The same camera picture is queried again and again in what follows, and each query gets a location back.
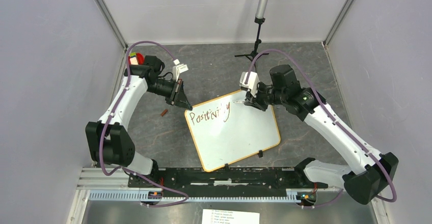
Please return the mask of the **red marker cap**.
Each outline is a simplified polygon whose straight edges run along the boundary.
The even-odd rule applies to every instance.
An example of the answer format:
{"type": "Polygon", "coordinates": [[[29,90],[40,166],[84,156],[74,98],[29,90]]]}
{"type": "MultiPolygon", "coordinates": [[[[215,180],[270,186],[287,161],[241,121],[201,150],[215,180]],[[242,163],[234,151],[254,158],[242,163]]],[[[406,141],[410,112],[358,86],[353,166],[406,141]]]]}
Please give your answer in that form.
{"type": "Polygon", "coordinates": [[[167,113],[168,113],[168,109],[165,109],[165,110],[160,114],[160,116],[163,117],[163,116],[165,116],[167,113]]]}

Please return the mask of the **yellow framed whiteboard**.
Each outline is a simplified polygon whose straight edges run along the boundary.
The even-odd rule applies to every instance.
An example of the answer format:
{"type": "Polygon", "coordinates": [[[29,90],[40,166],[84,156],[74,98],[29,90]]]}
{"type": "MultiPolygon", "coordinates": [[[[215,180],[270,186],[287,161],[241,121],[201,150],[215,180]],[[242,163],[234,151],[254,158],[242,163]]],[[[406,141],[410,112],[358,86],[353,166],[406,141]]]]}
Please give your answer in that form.
{"type": "Polygon", "coordinates": [[[245,97],[245,91],[238,90],[184,112],[204,171],[221,169],[281,142],[273,107],[261,111],[233,103],[245,97]]]}

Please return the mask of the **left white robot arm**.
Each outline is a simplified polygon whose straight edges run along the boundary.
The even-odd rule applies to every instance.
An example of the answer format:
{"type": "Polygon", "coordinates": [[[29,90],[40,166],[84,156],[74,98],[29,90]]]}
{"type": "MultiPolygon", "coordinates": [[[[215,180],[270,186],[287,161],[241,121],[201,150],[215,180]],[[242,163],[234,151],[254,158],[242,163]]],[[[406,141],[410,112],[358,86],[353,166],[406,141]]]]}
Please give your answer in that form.
{"type": "Polygon", "coordinates": [[[128,63],[114,101],[98,121],[86,125],[85,133],[93,161],[126,167],[141,174],[146,186],[154,187],[160,181],[156,161],[136,151],[127,132],[128,125],[139,100],[147,92],[164,97],[168,105],[192,110],[180,78],[188,66],[174,60],[169,73],[172,78],[166,79],[161,75],[165,64],[156,56],[134,52],[128,57],[128,63]]]}

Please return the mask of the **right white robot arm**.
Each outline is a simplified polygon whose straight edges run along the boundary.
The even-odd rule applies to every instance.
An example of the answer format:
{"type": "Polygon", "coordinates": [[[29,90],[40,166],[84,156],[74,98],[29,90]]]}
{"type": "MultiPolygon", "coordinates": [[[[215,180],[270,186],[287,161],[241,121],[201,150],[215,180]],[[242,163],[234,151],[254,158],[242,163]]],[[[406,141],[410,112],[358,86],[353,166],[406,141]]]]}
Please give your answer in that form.
{"type": "Polygon", "coordinates": [[[279,65],[269,71],[272,84],[266,85],[253,71],[241,74],[239,85],[246,92],[244,104],[261,111],[271,105],[281,105],[290,114],[312,127],[345,160],[345,165],[306,158],[294,170],[294,181],[300,187],[323,183],[338,187],[357,203],[366,205],[374,198],[383,200],[380,193],[390,187],[392,198],[397,198],[392,183],[399,160],[391,152],[383,154],[360,138],[326,103],[316,90],[303,88],[289,65],[279,65]]]}

